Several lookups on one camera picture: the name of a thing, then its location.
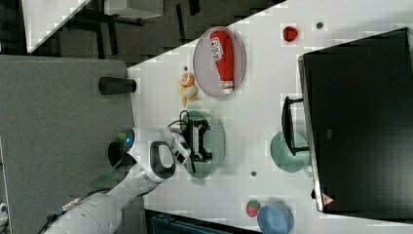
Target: white table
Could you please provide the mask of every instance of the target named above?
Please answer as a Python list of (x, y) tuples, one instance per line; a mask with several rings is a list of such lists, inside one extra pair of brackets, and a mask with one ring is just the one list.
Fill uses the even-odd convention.
[(27, 52), (32, 53), (91, 0), (21, 0)]
[[(319, 21), (324, 23), (322, 30), (316, 29)], [(289, 24), (300, 32), (293, 44), (282, 40), (282, 29)], [(281, 131), (284, 98), (301, 94), (299, 56), (404, 26), (413, 28), (411, 0), (289, 0), (230, 25), (245, 47), (247, 62), (241, 88), (227, 100), (199, 92), (195, 102), (223, 121), (225, 162), (204, 185), (178, 167), (173, 178), (145, 196), (145, 208), (259, 230), (256, 218), (249, 218), (244, 211), (248, 200), (283, 201), (294, 215), (291, 233), (412, 233), (411, 225), (317, 212), (310, 198), (312, 181), (303, 172), (281, 171), (269, 150), (272, 137)], [(191, 67), (196, 44), (194, 41), (129, 69), (129, 76), (138, 82), (138, 91), (132, 95), (137, 126), (164, 127), (177, 119), (181, 110), (177, 79), (185, 65)], [(302, 107), (296, 115), (297, 132), (304, 133)]]

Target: warning label sticker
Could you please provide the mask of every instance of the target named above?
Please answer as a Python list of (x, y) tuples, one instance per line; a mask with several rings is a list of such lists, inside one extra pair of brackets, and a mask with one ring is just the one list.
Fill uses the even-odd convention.
[(224, 50), (222, 50), (221, 42), (217, 37), (211, 38), (209, 40), (210, 44), (210, 51), (212, 52), (213, 60), (217, 61), (222, 59), (222, 55), (224, 54)]
[(328, 204), (334, 202), (334, 199), (328, 197), (327, 195), (325, 195), (323, 193), (321, 195), (322, 195), (322, 202), (324, 203), (325, 206), (327, 206)]

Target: green plate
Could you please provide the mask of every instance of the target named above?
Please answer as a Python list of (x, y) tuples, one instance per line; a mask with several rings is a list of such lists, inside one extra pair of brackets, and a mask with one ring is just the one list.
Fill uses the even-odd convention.
[[(210, 130), (204, 134), (204, 149), (212, 153), (212, 160), (208, 162), (195, 162), (196, 172), (194, 173), (191, 166), (191, 159), (185, 163), (186, 171), (194, 178), (206, 178), (213, 174), (216, 169), (224, 161), (225, 157), (225, 133), (224, 128), (219, 123), (219, 120), (208, 113), (198, 110), (189, 110), (191, 120), (206, 119), (209, 123)], [(184, 121), (188, 120), (185, 115), (182, 118)]]
[[(294, 133), (295, 146), (307, 147), (307, 141), (299, 134)], [(289, 173), (303, 170), (309, 163), (310, 152), (301, 151), (292, 155), (286, 145), (283, 133), (278, 133), (271, 141), (271, 156), (279, 168)]]

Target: small red object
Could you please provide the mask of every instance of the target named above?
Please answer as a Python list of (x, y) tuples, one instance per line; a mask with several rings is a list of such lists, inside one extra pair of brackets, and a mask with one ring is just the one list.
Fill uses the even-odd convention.
[(258, 211), (261, 208), (261, 205), (257, 200), (250, 200), (246, 204), (246, 214), (250, 217), (255, 217), (258, 215)]
[(293, 40), (295, 40), (295, 38), (297, 38), (298, 31), (297, 31), (297, 29), (293, 28), (292, 26), (288, 26), (283, 30), (282, 36), (283, 36), (285, 41), (292, 42)]

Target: black cup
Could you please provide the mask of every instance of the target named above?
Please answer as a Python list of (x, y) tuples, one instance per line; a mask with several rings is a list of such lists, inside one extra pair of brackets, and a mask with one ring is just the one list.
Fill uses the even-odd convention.
[(136, 82), (132, 79), (101, 77), (99, 90), (102, 95), (118, 95), (134, 93)]

